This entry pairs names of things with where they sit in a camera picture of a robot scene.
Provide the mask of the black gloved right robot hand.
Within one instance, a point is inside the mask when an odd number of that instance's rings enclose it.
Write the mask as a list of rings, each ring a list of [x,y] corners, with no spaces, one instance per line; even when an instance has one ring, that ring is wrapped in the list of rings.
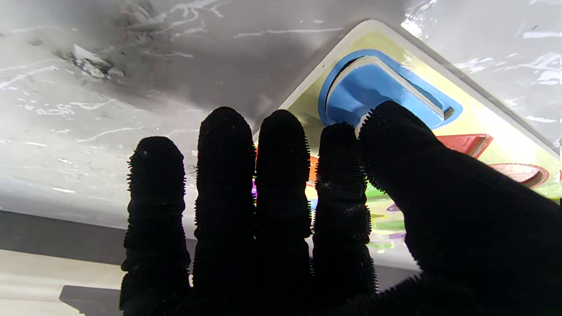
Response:
[[[277,110],[258,147],[216,108],[199,129],[189,284],[183,155],[164,136],[130,158],[125,316],[559,316],[561,209],[444,146],[394,101],[359,133],[327,126],[315,214],[299,120]]]

